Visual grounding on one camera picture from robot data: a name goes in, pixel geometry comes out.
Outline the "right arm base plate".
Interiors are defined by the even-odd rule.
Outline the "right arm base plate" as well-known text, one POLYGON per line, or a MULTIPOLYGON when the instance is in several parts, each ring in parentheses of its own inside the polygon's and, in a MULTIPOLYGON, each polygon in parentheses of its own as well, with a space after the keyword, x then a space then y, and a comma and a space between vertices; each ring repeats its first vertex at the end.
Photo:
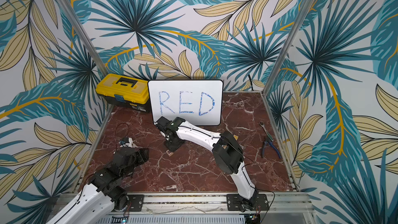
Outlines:
POLYGON ((267 211, 270 202, 264 194, 254 194, 252 198, 245 199, 238 194, 227 194, 228 211, 267 211))

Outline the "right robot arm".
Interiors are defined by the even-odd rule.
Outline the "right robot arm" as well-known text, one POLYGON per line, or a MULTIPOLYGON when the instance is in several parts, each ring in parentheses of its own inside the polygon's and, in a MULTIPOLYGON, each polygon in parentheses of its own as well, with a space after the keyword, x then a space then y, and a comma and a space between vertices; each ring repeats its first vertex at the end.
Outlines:
POLYGON ((258 190, 247 173, 243 150, 231 132, 211 132, 180 117, 173 121, 161 117, 154 125, 166 138, 164 145, 169 152, 175 152, 185 142, 195 143, 211 151, 219 169, 232 177, 240 209, 256 209, 258 190))

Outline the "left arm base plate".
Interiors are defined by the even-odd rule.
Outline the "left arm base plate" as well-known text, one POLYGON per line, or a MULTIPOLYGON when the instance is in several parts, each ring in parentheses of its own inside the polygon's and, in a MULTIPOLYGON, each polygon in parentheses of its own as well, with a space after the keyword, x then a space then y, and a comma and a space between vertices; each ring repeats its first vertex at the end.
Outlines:
POLYGON ((119 212, 141 212, 144 195, 125 195, 115 202, 115 210, 119 212))

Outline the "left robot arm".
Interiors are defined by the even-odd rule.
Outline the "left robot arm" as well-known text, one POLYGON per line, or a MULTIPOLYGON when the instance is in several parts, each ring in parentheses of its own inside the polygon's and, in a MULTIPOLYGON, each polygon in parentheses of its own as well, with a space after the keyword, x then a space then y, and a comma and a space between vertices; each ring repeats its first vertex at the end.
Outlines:
POLYGON ((135 150, 121 147, 112 161, 95 172, 81 191, 47 223, 49 224, 94 224, 112 211, 127 218, 135 203, 142 203, 143 195, 129 197, 121 187, 122 180, 132 176, 136 167, 149 160, 149 149, 135 150))

